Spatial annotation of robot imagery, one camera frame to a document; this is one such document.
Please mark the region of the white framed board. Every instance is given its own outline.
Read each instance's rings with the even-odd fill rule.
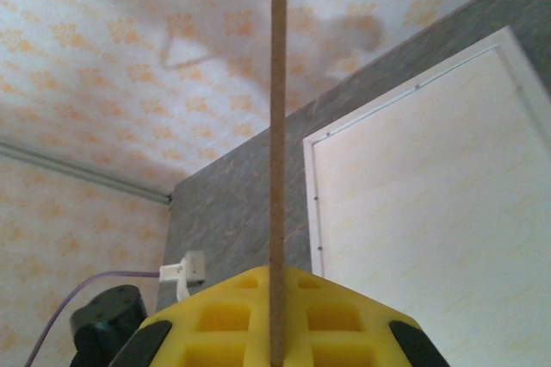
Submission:
[[[551,359],[551,103],[509,28],[304,139],[313,272],[452,365]]]

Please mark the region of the yellow plastic part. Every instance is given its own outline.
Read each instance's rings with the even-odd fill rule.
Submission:
[[[244,272],[144,321],[173,326],[151,367],[269,367],[267,267]],[[415,320],[308,272],[286,272],[285,367],[410,367],[388,323]]]

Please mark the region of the wallpaper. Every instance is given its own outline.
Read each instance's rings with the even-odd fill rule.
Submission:
[[[454,366],[551,357],[551,102],[502,50],[313,148],[324,276],[415,318]]]
[[[289,0],[288,111],[469,0]],[[264,130],[269,0],[0,0],[0,138],[169,192]]]
[[[21,367],[57,306],[87,277],[110,270],[158,271],[165,206],[0,158],[0,365]],[[79,293],[53,326],[34,367],[68,366],[69,317],[121,283],[139,286],[149,314],[157,280],[110,278]]]

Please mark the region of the purple cable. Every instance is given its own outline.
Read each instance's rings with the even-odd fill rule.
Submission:
[[[136,278],[159,278],[159,272],[142,272],[142,271],[107,271],[102,272],[100,274],[95,274],[94,276],[88,278],[87,280],[83,281],[78,285],[71,293],[59,304],[58,309],[55,310],[55,313],[50,317],[50,320],[48,320],[46,326],[44,327],[44,330],[42,330],[42,333],[40,334],[40,337],[36,341],[36,344],[34,345],[33,350],[31,351],[30,355],[28,356],[27,362],[25,363],[24,367],[30,367],[36,358],[36,355],[38,354],[39,349],[42,347],[42,344],[44,343],[44,340],[46,339],[46,336],[52,329],[53,323],[58,319],[59,315],[61,314],[61,311],[67,306],[70,300],[74,298],[78,292],[86,287],[87,285],[90,285],[94,281],[97,281],[100,278],[105,277],[136,277]]]

